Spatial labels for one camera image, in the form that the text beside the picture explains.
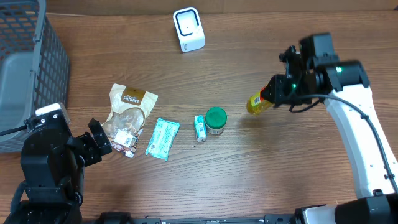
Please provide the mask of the yellow oil bottle silver cap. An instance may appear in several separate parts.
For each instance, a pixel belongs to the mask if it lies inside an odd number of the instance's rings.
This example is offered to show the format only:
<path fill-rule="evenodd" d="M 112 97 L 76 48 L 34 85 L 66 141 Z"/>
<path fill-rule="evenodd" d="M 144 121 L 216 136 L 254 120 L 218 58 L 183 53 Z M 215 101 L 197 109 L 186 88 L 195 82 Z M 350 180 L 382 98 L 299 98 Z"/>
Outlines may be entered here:
<path fill-rule="evenodd" d="M 261 96 L 261 91 L 258 91 L 247 100 L 246 109 L 249 114 L 260 115 L 263 111 L 273 105 L 273 103 L 265 100 Z"/>

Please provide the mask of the brown labelled food package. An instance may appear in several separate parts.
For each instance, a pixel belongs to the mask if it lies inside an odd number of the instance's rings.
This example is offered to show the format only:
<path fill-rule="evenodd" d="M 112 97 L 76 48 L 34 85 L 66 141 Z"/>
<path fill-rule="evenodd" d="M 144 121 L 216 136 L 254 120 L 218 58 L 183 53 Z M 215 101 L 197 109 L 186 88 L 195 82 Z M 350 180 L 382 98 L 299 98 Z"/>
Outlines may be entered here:
<path fill-rule="evenodd" d="M 158 96 L 115 83 L 109 92 L 110 113 L 102 127 L 111 147 L 128 158 L 135 155 L 139 136 Z"/>

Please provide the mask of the green lid white jar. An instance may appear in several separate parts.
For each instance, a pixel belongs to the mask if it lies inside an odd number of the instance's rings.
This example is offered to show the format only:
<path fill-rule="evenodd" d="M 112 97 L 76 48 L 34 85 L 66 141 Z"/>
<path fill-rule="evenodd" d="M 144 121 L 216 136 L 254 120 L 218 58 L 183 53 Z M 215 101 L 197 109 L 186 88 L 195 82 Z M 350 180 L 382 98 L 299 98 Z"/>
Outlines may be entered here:
<path fill-rule="evenodd" d="M 212 107 L 205 115 L 206 129 L 210 134 L 218 135 L 224 131 L 227 122 L 227 114 L 223 108 Z"/>

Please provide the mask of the white green snack package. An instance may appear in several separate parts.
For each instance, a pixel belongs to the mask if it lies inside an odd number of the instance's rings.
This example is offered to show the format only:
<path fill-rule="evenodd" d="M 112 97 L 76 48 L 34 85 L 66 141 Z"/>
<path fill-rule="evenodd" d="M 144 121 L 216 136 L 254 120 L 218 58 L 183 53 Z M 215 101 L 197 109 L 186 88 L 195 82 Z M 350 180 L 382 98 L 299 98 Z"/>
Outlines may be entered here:
<path fill-rule="evenodd" d="M 146 155 L 150 154 L 154 158 L 167 161 L 172 143 L 179 129 L 180 123 L 159 118 L 148 143 Z"/>

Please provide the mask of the teal tissue pack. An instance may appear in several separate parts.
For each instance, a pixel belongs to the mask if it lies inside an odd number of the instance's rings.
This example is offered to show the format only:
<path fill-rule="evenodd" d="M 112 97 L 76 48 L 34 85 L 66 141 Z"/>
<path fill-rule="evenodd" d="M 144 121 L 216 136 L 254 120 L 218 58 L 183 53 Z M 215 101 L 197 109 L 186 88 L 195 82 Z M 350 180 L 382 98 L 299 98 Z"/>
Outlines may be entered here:
<path fill-rule="evenodd" d="M 194 118 L 194 127 L 196 133 L 196 139 L 198 142 L 206 141 L 206 125 L 205 120 L 202 115 L 195 116 Z"/>

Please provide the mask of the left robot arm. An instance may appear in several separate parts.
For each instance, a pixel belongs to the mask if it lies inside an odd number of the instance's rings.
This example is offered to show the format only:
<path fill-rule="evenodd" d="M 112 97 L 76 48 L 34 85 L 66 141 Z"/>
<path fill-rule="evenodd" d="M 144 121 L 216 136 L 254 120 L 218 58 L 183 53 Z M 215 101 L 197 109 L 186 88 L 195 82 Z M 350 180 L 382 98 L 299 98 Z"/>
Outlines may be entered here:
<path fill-rule="evenodd" d="M 81 223 L 85 168 L 101 162 L 111 144 L 100 122 L 72 136 L 61 115 L 25 121 L 31 135 L 21 151 L 22 181 L 6 223 Z"/>

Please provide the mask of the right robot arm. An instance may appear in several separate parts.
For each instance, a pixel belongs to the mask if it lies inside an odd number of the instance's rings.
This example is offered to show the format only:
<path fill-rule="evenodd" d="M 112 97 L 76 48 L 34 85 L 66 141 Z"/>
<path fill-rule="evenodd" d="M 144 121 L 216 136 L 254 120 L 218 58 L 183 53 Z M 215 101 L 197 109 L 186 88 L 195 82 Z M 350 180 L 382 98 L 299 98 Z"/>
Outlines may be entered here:
<path fill-rule="evenodd" d="M 356 199 L 296 209 L 291 223 L 396 223 L 397 159 L 376 114 L 368 75 L 358 60 L 342 61 L 329 33 L 303 38 L 279 55 L 285 73 L 261 90 L 263 107 L 302 113 L 324 104 L 343 141 Z"/>

